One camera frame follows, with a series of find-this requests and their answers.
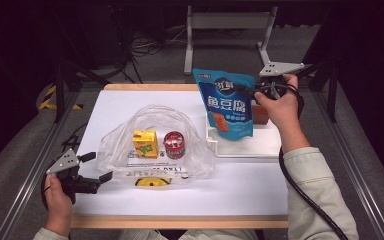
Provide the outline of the white plastic bin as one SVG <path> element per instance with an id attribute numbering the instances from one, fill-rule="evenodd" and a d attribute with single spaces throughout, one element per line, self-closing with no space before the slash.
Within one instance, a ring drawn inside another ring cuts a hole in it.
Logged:
<path id="1" fill-rule="evenodd" d="M 205 139 L 207 146 L 220 158 L 261 158 L 264 162 L 275 161 L 281 148 L 280 134 L 276 126 L 245 123 L 227 123 L 230 133 L 212 127 L 205 116 Z"/>

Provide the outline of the yellow drink carton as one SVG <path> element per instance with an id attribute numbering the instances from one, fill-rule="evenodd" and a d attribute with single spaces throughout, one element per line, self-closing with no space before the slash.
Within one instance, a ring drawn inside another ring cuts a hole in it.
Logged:
<path id="1" fill-rule="evenodd" d="M 135 130 L 133 145 L 139 158 L 157 159 L 159 147 L 155 130 Z"/>

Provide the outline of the white table cover sheet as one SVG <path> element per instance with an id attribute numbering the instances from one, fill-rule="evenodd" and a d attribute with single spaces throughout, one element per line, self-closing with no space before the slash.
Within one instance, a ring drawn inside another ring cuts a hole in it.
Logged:
<path id="1" fill-rule="evenodd" d="M 185 113 L 205 138 L 205 107 L 197 91 L 115 91 L 99 93 L 78 153 L 98 150 L 101 139 L 149 104 Z M 96 194 L 79 194 L 78 215 L 114 216 L 281 216 L 287 188 L 275 161 L 218 158 L 208 178 L 156 188 L 126 186 L 113 179 Z"/>

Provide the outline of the person's right hand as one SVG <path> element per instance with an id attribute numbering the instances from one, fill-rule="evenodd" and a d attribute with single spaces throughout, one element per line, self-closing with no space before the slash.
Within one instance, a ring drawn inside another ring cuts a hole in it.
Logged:
<path id="1" fill-rule="evenodd" d="M 260 92 L 254 96 L 267 110 L 269 119 L 278 128 L 284 142 L 302 137 L 303 132 L 298 119 L 298 100 L 292 91 L 288 90 L 278 100 L 269 99 Z"/>

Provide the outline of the grey metal stand frame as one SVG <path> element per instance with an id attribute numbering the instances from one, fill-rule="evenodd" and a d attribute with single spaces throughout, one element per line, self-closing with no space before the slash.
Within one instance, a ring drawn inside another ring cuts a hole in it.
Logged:
<path id="1" fill-rule="evenodd" d="M 257 49 L 263 65 L 270 63 L 267 53 L 268 41 L 277 16 L 277 7 L 266 12 L 194 12 L 187 9 L 186 32 L 187 46 L 183 73 L 192 74 L 193 67 L 193 30 L 194 29 L 262 29 L 263 38 L 257 43 Z"/>

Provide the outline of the red can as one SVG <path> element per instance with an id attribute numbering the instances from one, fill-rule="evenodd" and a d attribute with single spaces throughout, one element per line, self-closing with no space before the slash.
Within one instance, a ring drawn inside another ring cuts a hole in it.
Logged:
<path id="1" fill-rule="evenodd" d="M 166 155 L 170 159 L 180 159 L 185 154 L 184 136 L 178 131 L 171 131 L 164 137 Z"/>

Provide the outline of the blue snack pouch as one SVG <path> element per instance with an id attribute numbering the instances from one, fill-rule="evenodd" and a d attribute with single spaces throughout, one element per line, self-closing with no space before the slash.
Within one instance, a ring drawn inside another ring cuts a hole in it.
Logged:
<path id="1" fill-rule="evenodd" d="M 237 92 L 235 86 L 253 88 L 250 75 L 218 70 L 192 70 L 207 111 L 211 127 L 229 140 L 253 136 L 251 98 L 248 93 Z"/>

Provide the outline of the aluminium rail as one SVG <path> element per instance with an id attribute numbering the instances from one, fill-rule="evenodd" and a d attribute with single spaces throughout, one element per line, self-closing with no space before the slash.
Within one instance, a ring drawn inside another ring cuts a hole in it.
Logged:
<path id="1" fill-rule="evenodd" d="M 323 95 L 319 92 L 313 93 L 314 101 L 319 109 L 322 111 L 322 116 L 326 124 L 328 125 L 333 139 L 341 156 L 343 157 L 343 164 L 346 171 L 352 181 L 352 184 L 357 192 L 357 195 L 363 205 L 363 208 L 368 215 L 368 218 L 374 228 L 374 231 L 379 240 L 384 240 L 384 217 L 381 213 L 378 204 L 376 203 L 371 190 L 369 189 L 363 175 L 361 174 L 355 158 L 353 157 L 349 147 L 346 144 L 345 138 L 342 135 L 339 126 L 334 123 L 327 112 L 327 101 Z"/>
<path id="2" fill-rule="evenodd" d="M 9 240 L 10 235 L 12 234 L 18 220 L 21 217 L 21 214 L 23 213 L 30 197 L 32 196 L 36 185 L 42 178 L 45 167 L 47 166 L 48 161 L 51 159 L 51 148 L 69 115 L 69 110 L 72 108 L 75 102 L 75 96 L 69 97 L 63 105 L 64 109 L 62 112 L 58 113 L 56 117 L 57 122 L 52 125 L 43 146 L 41 147 L 34 163 L 31 165 L 26 179 L 22 183 L 10 210 L 8 211 L 0 226 L 0 240 Z"/>

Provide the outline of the translucent plastic shopping bag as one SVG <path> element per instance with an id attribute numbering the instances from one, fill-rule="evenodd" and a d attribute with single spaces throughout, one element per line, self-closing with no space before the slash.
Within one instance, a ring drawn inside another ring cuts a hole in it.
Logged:
<path id="1" fill-rule="evenodd" d="M 157 159 L 139 158 L 133 145 L 135 130 L 155 130 L 159 147 Z M 184 136 L 185 154 L 180 159 L 166 155 L 164 137 L 171 131 Z M 105 135 L 97 153 L 97 168 L 113 172 L 126 184 L 156 187 L 184 184 L 210 175 L 215 156 L 199 137 L 192 121 L 182 112 L 161 105 L 148 105 L 125 123 Z"/>

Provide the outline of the wooden table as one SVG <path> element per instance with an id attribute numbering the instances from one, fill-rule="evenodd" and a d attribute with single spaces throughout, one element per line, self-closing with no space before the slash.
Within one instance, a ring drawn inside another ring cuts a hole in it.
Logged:
<path id="1" fill-rule="evenodd" d="M 193 84 L 110 84 L 103 90 L 115 91 L 198 91 Z M 72 225 L 75 228 L 285 228 L 287 213 L 281 216 L 110 216 L 78 215 L 74 212 Z"/>

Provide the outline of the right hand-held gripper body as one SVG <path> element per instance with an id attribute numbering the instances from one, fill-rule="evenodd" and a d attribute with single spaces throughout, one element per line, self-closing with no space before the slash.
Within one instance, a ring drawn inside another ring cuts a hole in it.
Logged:
<path id="1" fill-rule="evenodd" d="M 260 80 L 256 87 L 272 100 L 280 99 L 287 91 L 298 94 L 297 88 L 286 82 L 284 74 L 303 68 L 303 63 L 268 62 L 260 72 Z"/>

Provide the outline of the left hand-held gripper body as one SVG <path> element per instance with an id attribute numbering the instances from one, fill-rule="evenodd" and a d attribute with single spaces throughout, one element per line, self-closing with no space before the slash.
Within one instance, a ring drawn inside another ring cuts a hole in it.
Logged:
<path id="1" fill-rule="evenodd" d="M 67 150 L 48 168 L 47 174 L 56 176 L 62 186 L 63 192 L 76 202 L 76 194 L 96 194 L 101 183 L 99 179 L 85 178 L 79 174 L 80 164 L 73 149 Z"/>

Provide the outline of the yellow black hazard tape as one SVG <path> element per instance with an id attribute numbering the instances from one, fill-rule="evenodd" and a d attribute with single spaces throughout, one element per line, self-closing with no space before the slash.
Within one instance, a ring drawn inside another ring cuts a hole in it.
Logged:
<path id="1" fill-rule="evenodd" d="M 51 85 L 49 89 L 47 90 L 44 99 L 40 103 L 38 109 L 51 109 L 51 110 L 57 110 L 57 105 L 51 103 L 51 98 L 53 94 L 56 93 L 56 85 Z M 74 104 L 72 107 L 73 110 L 82 110 L 83 105 L 82 104 Z"/>

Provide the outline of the person's left hand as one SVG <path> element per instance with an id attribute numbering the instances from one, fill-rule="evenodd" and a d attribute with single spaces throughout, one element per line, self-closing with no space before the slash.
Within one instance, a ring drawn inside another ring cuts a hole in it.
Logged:
<path id="1" fill-rule="evenodd" d="M 45 228 L 62 236 L 68 236 L 71 228 L 72 202 L 63 192 L 56 176 L 48 175 L 45 180 L 45 198 L 48 217 Z"/>

